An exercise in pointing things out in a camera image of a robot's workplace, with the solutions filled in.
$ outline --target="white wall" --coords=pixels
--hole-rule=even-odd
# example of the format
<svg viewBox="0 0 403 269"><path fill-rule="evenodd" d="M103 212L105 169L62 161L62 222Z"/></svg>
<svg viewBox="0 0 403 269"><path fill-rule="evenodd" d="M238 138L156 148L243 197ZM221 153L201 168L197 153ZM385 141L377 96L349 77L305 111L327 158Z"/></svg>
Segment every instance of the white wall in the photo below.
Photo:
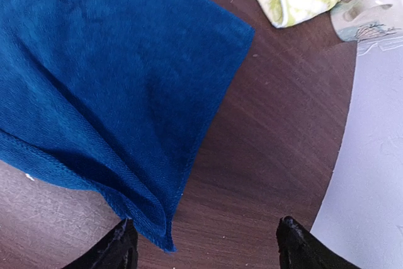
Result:
<svg viewBox="0 0 403 269"><path fill-rule="evenodd" d="M403 268L402 41L359 46L367 52L357 58L343 143L312 228L362 269Z"/></svg>

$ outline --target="cup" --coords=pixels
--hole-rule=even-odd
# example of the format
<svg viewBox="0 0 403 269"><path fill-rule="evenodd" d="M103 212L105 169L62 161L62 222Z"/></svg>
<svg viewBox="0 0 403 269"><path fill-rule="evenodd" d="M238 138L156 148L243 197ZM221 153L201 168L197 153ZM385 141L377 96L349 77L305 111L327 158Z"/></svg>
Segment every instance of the cup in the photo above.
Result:
<svg viewBox="0 0 403 269"><path fill-rule="evenodd" d="M331 9L331 21L344 41L403 33L402 0L342 0Z"/></svg>

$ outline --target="black object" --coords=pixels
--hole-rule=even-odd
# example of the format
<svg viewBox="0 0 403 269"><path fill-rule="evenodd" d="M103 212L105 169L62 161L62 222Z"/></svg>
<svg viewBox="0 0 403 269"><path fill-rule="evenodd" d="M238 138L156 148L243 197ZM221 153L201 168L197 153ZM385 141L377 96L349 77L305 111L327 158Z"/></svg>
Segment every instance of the black object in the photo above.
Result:
<svg viewBox="0 0 403 269"><path fill-rule="evenodd" d="M333 253L292 217L280 220L276 236L281 269L359 269Z"/></svg>
<svg viewBox="0 0 403 269"><path fill-rule="evenodd" d="M87 253L63 269L136 269L138 234L133 221L125 219Z"/></svg>

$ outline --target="dark wooden surface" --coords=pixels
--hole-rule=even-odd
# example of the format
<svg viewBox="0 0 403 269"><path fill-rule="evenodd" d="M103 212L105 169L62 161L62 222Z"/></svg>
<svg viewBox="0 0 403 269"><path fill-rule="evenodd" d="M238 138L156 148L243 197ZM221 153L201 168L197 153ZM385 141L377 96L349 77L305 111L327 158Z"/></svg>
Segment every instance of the dark wooden surface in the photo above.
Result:
<svg viewBox="0 0 403 269"><path fill-rule="evenodd" d="M255 0L214 0L255 27L174 218L178 252L140 240L141 269L278 268L275 229L310 227L336 161L356 45L329 15L275 30ZM31 181L0 163L0 268L60 268L119 220L100 195Z"/></svg>

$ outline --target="blue cloth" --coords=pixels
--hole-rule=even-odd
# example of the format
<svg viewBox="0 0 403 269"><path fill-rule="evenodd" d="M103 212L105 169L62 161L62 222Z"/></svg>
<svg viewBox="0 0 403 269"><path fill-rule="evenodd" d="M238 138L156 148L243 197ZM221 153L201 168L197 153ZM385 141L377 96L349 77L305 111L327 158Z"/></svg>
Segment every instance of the blue cloth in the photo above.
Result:
<svg viewBox="0 0 403 269"><path fill-rule="evenodd" d="M174 212L253 29L209 0L0 4L0 159L100 192L174 250Z"/></svg>

